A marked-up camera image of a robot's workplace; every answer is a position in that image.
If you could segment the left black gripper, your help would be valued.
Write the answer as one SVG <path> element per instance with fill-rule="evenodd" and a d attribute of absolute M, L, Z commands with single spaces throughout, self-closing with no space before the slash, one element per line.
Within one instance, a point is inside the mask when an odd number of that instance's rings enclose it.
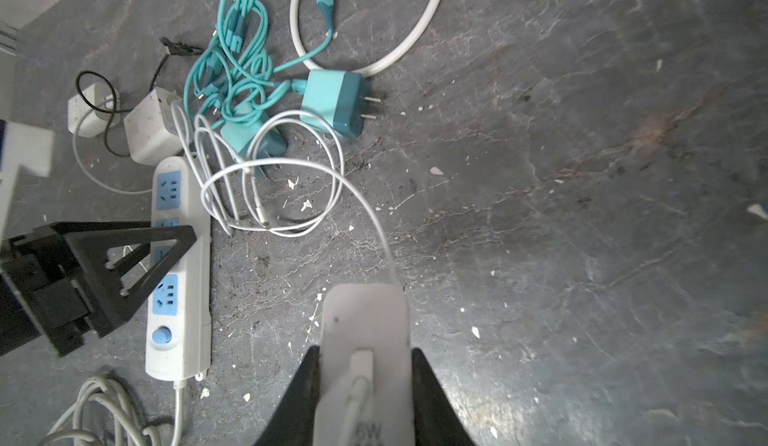
<path fill-rule="evenodd" d="M 107 335 L 140 309 L 192 246 L 191 225 L 147 221 L 56 222 L 56 234 L 22 235 L 1 244 L 1 353 L 38 337 L 66 356 L 85 344 L 88 326 Z M 152 245 L 171 249 L 123 292 L 122 278 Z"/>

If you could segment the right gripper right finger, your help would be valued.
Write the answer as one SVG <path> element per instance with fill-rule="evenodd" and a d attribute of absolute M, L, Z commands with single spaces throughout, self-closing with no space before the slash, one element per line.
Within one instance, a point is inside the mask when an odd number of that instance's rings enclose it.
<path fill-rule="evenodd" d="M 411 362 L 415 444 L 475 446 L 421 349 Z"/>

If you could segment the white charger adapter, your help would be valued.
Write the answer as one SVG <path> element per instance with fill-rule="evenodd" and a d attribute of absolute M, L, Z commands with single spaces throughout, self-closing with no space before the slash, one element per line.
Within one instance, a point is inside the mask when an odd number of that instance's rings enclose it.
<path fill-rule="evenodd" d="M 326 295 L 314 445 L 413 445 L 409 308 L 402 288 L 341 284 Z"/>

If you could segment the white square charger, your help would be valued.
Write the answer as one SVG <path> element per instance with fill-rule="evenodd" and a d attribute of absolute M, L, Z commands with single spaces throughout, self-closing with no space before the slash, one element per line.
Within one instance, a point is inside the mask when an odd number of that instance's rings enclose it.
<path fill-rule="evenodd" d="M 125 116 L 123 123 L 133 161 L 158 166 L 182 150 L 171 110 L 178 98 L 174 90 L 154 88 Z"/>

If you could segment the white blue power strip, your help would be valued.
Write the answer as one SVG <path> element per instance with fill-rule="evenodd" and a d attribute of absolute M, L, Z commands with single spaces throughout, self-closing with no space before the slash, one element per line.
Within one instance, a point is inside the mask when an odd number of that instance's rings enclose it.
<path fill-rule="evenodd" d="M 148 299 L 147 374 L 180 384 L 202 380 L 211 366 L 211 216 L 201 186 L 182 156 L 168 157 L 153 178 L 151 222 L 155 227 L 191 226 L 197 240 Z"/>

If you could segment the teal charger adapter right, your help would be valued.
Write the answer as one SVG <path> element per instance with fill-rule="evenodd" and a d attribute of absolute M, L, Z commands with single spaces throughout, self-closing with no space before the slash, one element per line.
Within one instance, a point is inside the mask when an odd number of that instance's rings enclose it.
<path fill-rule="evenodd" d="M 313 70 L 310 72 L 304 90 L 301 120 L 321 132 L 327 129 L 320 117 L 334 131 L 345 138 L 358 138 L 362 134 L 366 118 L 374 119 L 367 113 L 369 104 L 380 104 L 374 98 L 370 84 L 356 72 L 344 70 Z"/>

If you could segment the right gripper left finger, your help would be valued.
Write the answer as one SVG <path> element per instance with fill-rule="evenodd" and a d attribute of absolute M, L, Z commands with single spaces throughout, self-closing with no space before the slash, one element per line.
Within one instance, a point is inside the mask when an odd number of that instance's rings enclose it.
<path fill-rule="evenodd" d="M 313 345 L 306 351 L 275 412 L 255 442 L 256 446 L 313 443 L 320 375 L 320 347 Z"/>

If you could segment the white charger far left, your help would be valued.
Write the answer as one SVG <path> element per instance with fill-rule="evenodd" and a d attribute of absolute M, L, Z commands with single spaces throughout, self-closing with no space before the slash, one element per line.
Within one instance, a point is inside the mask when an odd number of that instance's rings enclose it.
<path fill-rule="evenodd" d="M 114 95 L 107 84 L 95 82 L 82 90 L 85 100 L 75 94 L 67 104 L 68 130 L 85 138 L 104 134 L 110 112 L 114 106 Z"/>

